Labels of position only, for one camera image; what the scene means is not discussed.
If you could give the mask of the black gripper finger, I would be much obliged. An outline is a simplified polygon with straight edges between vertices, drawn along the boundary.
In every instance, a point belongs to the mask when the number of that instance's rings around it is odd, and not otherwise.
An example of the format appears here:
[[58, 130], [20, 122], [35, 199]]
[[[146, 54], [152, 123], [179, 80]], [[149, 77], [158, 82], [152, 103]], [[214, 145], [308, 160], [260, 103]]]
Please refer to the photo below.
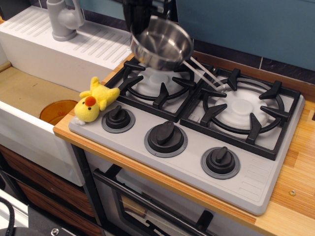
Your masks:
[[137, 0], [134, 13], [134, 33], [142, 33], [149, 25], [152, 0]]
[[134, 4], [132, 0], [123, 0], [123, 12], [125, 17], [126, 26], [131, 29], [134, 17]]

